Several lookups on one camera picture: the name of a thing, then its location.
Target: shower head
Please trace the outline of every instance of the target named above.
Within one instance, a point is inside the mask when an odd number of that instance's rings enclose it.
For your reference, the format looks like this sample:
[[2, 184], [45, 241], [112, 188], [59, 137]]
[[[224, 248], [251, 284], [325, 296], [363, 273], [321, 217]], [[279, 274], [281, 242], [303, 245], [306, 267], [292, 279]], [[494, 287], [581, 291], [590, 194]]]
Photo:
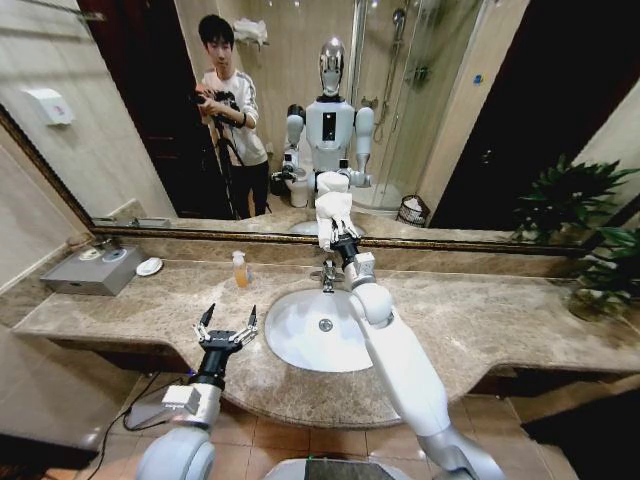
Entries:
[[393, 39], [399, 41], [402, 39], [402, 33], [404, 32], [404, 20], [407, 14], [402, 8], [396, 8], [393, 12], [393, 24], [396, 26], [396, 34]]

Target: drain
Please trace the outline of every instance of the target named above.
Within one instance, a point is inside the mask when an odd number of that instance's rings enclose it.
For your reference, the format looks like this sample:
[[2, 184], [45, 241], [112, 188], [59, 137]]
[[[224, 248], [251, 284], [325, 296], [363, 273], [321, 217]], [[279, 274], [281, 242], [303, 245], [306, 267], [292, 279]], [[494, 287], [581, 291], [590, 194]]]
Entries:
[[333, 322], [331, 320], [329, 320], [328, 318], [323, 318], [322, 320], [320, 320], [318, 322], [318, 327], [323, 332], [328, 332], [329, 330], [331, 330], [333, 328]]

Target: cable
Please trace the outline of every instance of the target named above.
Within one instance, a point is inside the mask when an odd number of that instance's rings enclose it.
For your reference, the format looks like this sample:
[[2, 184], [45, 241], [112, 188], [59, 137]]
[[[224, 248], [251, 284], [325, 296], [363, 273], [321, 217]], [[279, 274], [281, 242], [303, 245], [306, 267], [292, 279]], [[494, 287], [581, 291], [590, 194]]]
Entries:
[[[151, 383], [153, 383], [153, 380], [151, 382], [149, 382], [149, 385], [147, 385], [147, 389], [151, 386]], [[145, 397], [148, 397], [149, 395], [153, 395], [154, 393], [162, 390], [163, 388], [168, 387], [169, 385], [173, 385], [174, 383], [180, 383], [182, 384], [182, 378], [178, 377], [178, 378], [174, 378], [173, 380], [171, 380], [169, 383], [166, 383], [154, 390], [151, 390], [149, 393], [147, 393], [145, 395]], [[143, 390], [142, 393], [140, 393], [133, 402], [131, 402], [131, 405], [129, 406], [129, 408], [127, 408], [127, 410], [125, 410], [124, 412], [124, 416], [122, 418], [122, 426], [124, 427], [125, 430], [127, 430], [128, 432], [141, 432], [142, 430], [148, 430], [149, 428], [153, 428], [153, 427], [157, 427], [158, 425], [164, 425], [166, 423], [169, 423], [168, 420], [163, 420], [162, 422], [158, 422], [158, 423], [154, 423], [152, 425], [147, 425], [146, 427], [138, 427], [138, 428], [131, 428], [127, 425], [127, 418], [129, 417], [129, 414], [131, 413], [131, 408], [133, 407], [133, 404], [136, 403], [138, 400], [140, 400], [142, 397], [142, 395], [144, 395], [145, 391], [147, 390]]]
[[[126, 430], [129, 430], [130, 432], [136, 432], [139, 430], [146, 430], [148, 428], [152, 428], [152, 427], [157, 427], [158, 425], [163, 425], [165, 423], [168, 423], [166, 420], [164, 422], [158, 422], [156, 424], [153, 425], [149, 425], [146, 427], [142, 427], [140, 429], [130, 429], [127, 427], [126, 425], [126, 417], [129, 416], [129, 414], [131, 413], [131, 409], [133, 408], [133, 405], [142, 398], [142, 396], [147, 393], [147, 390], [149, 390], [149, 388], [151, 388], [151, 385], [153, 384], [153, 382], [156, 381], [156, 379], [158, 378], [158, 376], [160, 375], [160, 372], [156, 372], [153, 374], [153, 377], [151, 378], [151, 380], [149, 380], [149, 383], [147, 384], [146, 387], [144, 387], [144, 389], [136, 396], [136, 398], [133, 399], [133, 401], [129, 404], [129, 406], [122, 412], [120, 413], [116, 418], [114, 418], [112, 420], [112, 422], [109, 424], [109, 426], [107, 427], [107, 429], [104, 432], [104, 438], [102, 439], [102, 448], [101, 448], [101, 452], [100, 452], [100, 460], [98, 461], [98, 465], [96, 466], [96, 469], [93, 471], [93, 473], [91, 475], [89, 475], [89, 478], [87, 478], [87, 480], [91, 480], [96, 473], [98, 473], [98, 470], [100, 470], [100, 467], [102, 467], [102, 463], [104, 462], [104, 457], [105, 457], [105, 453], [107, 451], [107, 437], [109, 436], [109, 432], [111, 431], [111, 429], [113, 428], [113, 426], [116, 424], [116, 422], [118, 420], [120, 420], [122, 418], [122, 424], [124, 425], [124, 428]], [[176, 382], [180, 382], [182, 383], [182, 378], [178, 377], [174, 380], [172, 380], [171, 382], [167, 383], [166, 385], [163, 385], [161, 387], [156, 388], [155, 390], [152, 390], [151, 392], [149, 392], [146, 396], [152, 395], [155, 392], [162, 390], [165, 387], [168, 387], [169, 385], [172, 385]]]

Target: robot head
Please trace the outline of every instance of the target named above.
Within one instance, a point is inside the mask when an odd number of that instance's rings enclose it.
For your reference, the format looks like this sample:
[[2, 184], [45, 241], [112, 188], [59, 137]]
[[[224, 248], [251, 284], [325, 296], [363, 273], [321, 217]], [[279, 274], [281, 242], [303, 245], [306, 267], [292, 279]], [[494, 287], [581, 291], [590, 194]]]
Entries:
[[340, 90], [344, 70], [344, 45], [338, 37], [331, 38], [320, 50], [320, 80], [322, 92], [334, 97]]

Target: faucet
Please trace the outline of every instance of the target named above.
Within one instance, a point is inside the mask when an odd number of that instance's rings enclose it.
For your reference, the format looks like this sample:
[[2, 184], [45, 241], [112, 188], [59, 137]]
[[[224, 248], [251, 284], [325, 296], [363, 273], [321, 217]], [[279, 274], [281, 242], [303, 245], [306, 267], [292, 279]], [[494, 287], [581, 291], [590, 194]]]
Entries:
[[311, 278], [319, 279], [322, 282], [322, 291], [324, 293], [333, 293], [333, 282], [342, 282], [344, 275], [336, 272], [336, 265], [333, 260], [326, 259], [322, 263], [322, 270], [312, 272]]

